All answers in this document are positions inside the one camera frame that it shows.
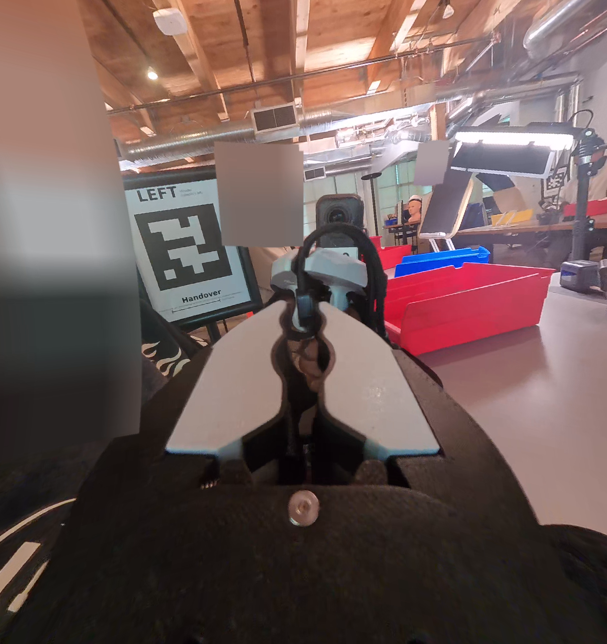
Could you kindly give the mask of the blue storage bin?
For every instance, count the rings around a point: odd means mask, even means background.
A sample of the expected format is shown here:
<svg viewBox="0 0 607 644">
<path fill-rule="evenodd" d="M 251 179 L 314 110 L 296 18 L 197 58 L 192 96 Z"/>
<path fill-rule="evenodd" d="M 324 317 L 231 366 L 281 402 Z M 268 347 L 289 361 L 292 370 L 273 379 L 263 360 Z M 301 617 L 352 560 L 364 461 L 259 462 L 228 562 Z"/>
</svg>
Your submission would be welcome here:
<svg viewBox="0 0 607 644">
<path fill-rule="evenodd" d="M 491 252 L 483 246 L 477 249 L 466 247 L 450 251 L 410 254 L 396 264 L 393 277 L 402 278 L 445 267 L 460 269 L 465 263 L 488 264 L 490 257 Z"/>
</svg>

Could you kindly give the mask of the lit studio light panel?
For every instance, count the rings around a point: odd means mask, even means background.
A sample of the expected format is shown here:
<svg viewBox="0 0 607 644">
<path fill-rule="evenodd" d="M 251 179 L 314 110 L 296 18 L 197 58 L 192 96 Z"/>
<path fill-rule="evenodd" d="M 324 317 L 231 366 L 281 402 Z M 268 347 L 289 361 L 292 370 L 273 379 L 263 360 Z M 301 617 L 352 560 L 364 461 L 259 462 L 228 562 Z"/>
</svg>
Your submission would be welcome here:
<svg viewBox="0 0 607 644">
<path fill-rule="evenodd" d="M 462 127 L 454 134 L 450 169 L 544 179 L 580 132 L 567 122 Z"/>
</svg>

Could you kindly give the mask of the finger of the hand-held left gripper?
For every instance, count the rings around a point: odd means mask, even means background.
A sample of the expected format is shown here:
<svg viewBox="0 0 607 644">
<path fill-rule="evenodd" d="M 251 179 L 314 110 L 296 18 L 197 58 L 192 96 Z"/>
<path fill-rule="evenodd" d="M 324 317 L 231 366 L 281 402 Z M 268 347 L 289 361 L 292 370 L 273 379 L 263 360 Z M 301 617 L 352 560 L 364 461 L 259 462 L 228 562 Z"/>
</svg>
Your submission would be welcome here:
<svg viewBox="0 0 607 644">
<path fill-rule="evenodd" d="M 299 251 L 287 251 L 273 262 L 270 276 L 272 289 L 270 303 L 278 300 L 297 303 L 299 254 Z"/>
<path fill-rule="evenodd" d="M 330 304 L 337 309 L 350 306 L 348 295 L 365 295 L 366 264 L 357 249 L 315 249 L 305 260 L 305 271 L 330 290 Z"/>
</svg>

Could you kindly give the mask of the black floor lamp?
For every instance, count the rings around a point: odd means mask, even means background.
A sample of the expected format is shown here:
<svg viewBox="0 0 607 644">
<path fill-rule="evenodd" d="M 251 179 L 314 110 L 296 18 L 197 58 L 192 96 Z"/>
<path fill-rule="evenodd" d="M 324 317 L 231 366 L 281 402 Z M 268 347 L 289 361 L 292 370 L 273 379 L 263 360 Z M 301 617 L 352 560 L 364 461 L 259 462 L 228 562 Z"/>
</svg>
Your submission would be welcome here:
<svg viewBox="0 0 607 644">
<path fill-rule="evenodd" d="M 381 176 L 381 174 L 381 172 L 370 171 L 361 177 L 362 181 L 364 183 L 368 183 L 368 185 L 370 186 L 374 236 L 380 236 L 377 179 Z"/>
</svg>

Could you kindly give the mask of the large red storage bin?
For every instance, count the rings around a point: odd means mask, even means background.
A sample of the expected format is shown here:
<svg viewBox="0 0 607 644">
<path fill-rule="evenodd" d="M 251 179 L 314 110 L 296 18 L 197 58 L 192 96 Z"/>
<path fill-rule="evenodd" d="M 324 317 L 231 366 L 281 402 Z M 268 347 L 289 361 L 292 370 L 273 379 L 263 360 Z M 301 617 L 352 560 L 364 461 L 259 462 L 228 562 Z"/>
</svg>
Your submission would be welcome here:
<svg viewBox="0 0 607 644">
<path fill-rule="evenodd" d="M 420 356 L 536 326 L 553 274 L 464 263 L 391 278 L 384 306 L 389 339 Z"/>
</svg>

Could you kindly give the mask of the wood edged office desk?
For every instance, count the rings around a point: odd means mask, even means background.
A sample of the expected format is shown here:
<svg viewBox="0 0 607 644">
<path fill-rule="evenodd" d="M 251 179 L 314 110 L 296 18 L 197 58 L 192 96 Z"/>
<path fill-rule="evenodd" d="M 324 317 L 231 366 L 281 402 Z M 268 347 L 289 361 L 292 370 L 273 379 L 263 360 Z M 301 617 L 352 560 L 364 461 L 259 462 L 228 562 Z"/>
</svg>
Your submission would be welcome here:
<svg viewBox="0 0 607 644">
<path fill-rule="evenodd" d="M 590 232 L 598 229 L 607 229 L 607 214 L 601 214 L 594 218 L 587 218 L 590 225 Z M 539 224 L 537 220 L 523 221 L 519 223 L 510 223 L 497 226 L 484 226 L 470 229 L 459 230 L 453 238 L 464 236 L 511 236 L 528 232 L 559 232 L 573 230 L 573 221 L 562 221 L 551 224 Z"/>
</svg>

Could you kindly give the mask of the black light stand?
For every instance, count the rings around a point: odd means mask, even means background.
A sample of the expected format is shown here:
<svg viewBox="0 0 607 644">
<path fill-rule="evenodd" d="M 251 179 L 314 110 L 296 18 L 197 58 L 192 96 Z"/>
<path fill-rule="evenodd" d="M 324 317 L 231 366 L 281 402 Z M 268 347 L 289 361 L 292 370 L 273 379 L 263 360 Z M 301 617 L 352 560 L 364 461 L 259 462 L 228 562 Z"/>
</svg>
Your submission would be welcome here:
<svg viewBox="0 0 607 644">
<path fill-rule="evenodd" d="M 591 127 L 594 113 L 590 109 L 582 109 L 574 116 L 585 112 L 590 115 L 588 124 L 584 128 L 573 129 L 575 144 L 570 154 L 570 159 L 576 165 L 578 181 L 569 256 L 569 260 L 574 262 L 584 260 L 590 180 L 605 165 L 607 149 L 607 143 Z"/>
</svg>

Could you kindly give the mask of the yellow storage bins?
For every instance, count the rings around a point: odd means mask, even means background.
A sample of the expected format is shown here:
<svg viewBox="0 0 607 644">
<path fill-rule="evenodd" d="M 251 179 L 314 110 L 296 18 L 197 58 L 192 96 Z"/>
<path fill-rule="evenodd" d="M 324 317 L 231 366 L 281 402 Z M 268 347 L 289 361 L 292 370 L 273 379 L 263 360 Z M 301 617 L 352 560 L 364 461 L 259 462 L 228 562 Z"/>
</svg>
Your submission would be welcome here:
<svg viewBox="0 0 607 644">
<path fill-rule="evenodd" d="M 491 225 L 495 228 L 517 225 L 528 222 L 532 219 L 534 214 L 533 209 L 524 209 L 521 211 L 508 211 L 501 214 L 491 216 Z"/>
</svg>

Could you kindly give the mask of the black framed marker sign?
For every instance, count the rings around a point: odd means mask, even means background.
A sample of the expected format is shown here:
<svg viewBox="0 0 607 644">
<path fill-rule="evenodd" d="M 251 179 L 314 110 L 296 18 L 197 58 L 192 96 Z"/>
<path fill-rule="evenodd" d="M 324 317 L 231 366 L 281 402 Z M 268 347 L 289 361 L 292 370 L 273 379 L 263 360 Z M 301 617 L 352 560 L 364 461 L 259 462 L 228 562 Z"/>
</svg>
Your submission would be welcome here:
<svg viewBox="0 0 607 644">
<path fill-rule="evenodd" d="M 255 313 L 261 295 L 246 247 L 225 246 L 214 169 L 122 178 L 141 296 L 183 331 Z"/>
</svg>

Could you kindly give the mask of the person's left hand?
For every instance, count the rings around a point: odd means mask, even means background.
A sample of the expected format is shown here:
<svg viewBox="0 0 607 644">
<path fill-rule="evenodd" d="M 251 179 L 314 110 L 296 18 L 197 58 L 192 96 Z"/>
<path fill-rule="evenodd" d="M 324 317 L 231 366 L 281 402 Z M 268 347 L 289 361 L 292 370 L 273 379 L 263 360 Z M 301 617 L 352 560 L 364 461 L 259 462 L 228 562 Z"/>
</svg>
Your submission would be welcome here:
<svg viewBox="0 0 607 644">
<path fill-rule="evenodd" d="M 312 393 L 319 393 L 324 381 L 324 373 L 330 363 L 328 347 L 317 339 L 309 339 L 301 344 L 298 355 L 298 367 L 306 380 L 308 389 Z"/>
</svg>

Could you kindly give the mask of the grey desktop device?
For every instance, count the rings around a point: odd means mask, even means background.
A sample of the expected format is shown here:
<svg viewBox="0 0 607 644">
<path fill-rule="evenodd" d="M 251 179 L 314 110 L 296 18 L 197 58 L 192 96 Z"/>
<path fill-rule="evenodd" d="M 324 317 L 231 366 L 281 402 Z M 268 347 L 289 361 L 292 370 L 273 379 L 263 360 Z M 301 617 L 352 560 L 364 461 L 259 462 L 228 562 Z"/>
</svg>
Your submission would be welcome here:
<svg viewBox="0 0 607 644">
<path fill-rule="evenodd" d="M 588 260 L 572 260 L 561 264 L 559 285 L 578 293 L 601 292 L 601 264 Z"/>
</svg>

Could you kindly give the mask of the ceiling air vent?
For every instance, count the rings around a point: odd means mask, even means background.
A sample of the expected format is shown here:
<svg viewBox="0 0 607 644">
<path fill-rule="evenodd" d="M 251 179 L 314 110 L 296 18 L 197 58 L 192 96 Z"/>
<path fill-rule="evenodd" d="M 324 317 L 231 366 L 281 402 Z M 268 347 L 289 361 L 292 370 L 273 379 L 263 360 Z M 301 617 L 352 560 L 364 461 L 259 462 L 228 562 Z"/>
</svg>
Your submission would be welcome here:
<svg viewBox="0 0 607 644">
<path fill-rule="evenodd" d="M 299 126 L 295 102 L 273 107 L 254 108 L 250 112 L 254 132 L 257 135 L 291 130 Z"/>
</svg>

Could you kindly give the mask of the white wireless access point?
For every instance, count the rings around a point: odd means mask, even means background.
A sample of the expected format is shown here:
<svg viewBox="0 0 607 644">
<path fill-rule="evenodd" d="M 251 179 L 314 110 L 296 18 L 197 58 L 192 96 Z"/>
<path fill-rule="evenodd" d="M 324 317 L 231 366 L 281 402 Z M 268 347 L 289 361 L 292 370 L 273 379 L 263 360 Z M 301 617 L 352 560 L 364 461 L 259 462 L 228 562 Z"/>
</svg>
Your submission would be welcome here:
<svg viewBox="0 0 607 644">
<path fill-rule="evenodd" d="M 188 32 L 187 20 L 177 7 L 157 9 L 153 12 L 153 18 L 165 36 L 183 36 Z"/>
</svg>

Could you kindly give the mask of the black printed shirt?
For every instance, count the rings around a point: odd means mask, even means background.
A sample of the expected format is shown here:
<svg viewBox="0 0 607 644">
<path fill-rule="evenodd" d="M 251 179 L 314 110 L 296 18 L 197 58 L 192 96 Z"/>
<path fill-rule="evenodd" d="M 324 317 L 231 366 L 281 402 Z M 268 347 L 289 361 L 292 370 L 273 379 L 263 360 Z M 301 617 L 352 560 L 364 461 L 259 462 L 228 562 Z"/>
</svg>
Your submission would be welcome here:
<svg viewBox="0 0 607 644">
<path fill-rule="evenodd" d="M 142 404 L 207 345 L 140 302 Z M 110 439 L 47 450 L 0 464 L 0 643 L 65 527 L 72 504 Z"/>
</svg>

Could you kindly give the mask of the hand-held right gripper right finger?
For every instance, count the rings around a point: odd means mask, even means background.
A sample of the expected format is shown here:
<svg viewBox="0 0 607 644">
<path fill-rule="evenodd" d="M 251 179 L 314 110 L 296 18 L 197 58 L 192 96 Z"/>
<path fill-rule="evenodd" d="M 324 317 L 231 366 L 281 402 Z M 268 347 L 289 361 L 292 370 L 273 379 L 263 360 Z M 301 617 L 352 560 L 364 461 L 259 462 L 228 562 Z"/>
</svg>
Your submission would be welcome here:
<svg viewBox="0 0 607 644">
<path fill-rule="evenodd" d="M 319 311 L 330 353 L 319 411 L 338 429 L 340 448 L 359 461 L 436 455 L 439 443 L 388 343 L 329 303 Z"/>
</svg>

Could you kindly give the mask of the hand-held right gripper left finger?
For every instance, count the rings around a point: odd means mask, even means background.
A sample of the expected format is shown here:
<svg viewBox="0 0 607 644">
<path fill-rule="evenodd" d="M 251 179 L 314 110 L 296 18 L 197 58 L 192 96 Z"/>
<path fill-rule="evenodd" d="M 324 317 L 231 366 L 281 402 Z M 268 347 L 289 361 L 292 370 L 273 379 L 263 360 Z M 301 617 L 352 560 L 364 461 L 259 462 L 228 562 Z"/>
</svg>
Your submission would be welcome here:
<svg viewBox="0 0 607 644">
<path fill-rule="evenodd" d="M 243 440 L 274 424 L 285 408 L 275 348 L 288 310 L 278 300 L 214 346 L 166 444 L 167 453 L 220 461 L 243 457 Z"/>
</svg>

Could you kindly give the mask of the dark panel on stand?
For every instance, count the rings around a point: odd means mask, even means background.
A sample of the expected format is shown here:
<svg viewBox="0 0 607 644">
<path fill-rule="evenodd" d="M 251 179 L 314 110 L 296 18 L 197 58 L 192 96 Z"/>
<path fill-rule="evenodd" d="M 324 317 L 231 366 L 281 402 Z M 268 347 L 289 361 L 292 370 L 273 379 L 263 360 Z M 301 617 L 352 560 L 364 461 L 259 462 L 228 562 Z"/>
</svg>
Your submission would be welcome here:
<svg viewBox="0 0 607 644">
<path fill-rule="evenodd" d="M 419 239 L 428 241 L 434 253 L 442 250 L 441 243 L 454 250 L 452 239 L 460 230 L 472 191 L 473 173 L 448 169 L 444 182 L 434 186 L 422 202 Z"/>
</svg>

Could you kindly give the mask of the silver air duct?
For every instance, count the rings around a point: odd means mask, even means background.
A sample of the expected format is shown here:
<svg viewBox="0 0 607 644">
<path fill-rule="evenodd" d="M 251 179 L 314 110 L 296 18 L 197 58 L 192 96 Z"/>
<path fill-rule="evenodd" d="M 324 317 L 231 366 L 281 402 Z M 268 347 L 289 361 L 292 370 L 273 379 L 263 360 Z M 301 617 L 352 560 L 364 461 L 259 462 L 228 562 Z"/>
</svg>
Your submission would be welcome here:
<svg viewBox="0 0 607 644">
<path fill-rule="evenodd" d="M 574 52 L 607 32 L 607 1 L 557 1 L 525 33 L 523 47 L 537 61 Z"/>
<path fill-rule="evenodd" d="M 216 127 L 182 133 L 156 135 L 146 141 L 131 144 L 114 141 L 120 164 L 136 167 L 176 162 L 185 157 L 199 157 L 214 151 L 217 142 L 267 143 L 300 136 L 317 135 L 348 127 L 358 127 L 383 122 L 391 118 L 404 119 L 428 110 L 428 105 L 376 111 L 367 115 L 350 115 L 330 108 L 299 114 L 293 112 L 294 123 L 282 127 L 257 130 L 253 118 L 240 122 L 227 122 Z"/>
</svg>

